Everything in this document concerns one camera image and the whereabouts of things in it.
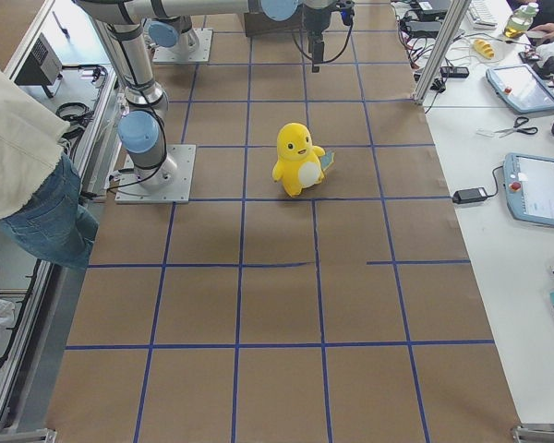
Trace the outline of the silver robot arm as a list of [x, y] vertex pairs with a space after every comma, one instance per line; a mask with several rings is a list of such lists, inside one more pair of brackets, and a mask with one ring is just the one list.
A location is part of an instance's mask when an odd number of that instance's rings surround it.
[[274, 21], [284, 21], [301, 9], [312, 63], [317, 64], [323, 61], [322, 34], [336, 9], [334, 1], [78, 1], [77, 5], [100, 30], [114, 70], [123, 80], [128, 104], [137, 108], [167, 102], [146, 50], [146, 19], [166, 23], [197, 15], [262, 13]]
[[157, 46], [176, 54], [192, 53], [199, 48], [199, 37], [193, 30], [191, 16], [153, 18], [146, 31]]

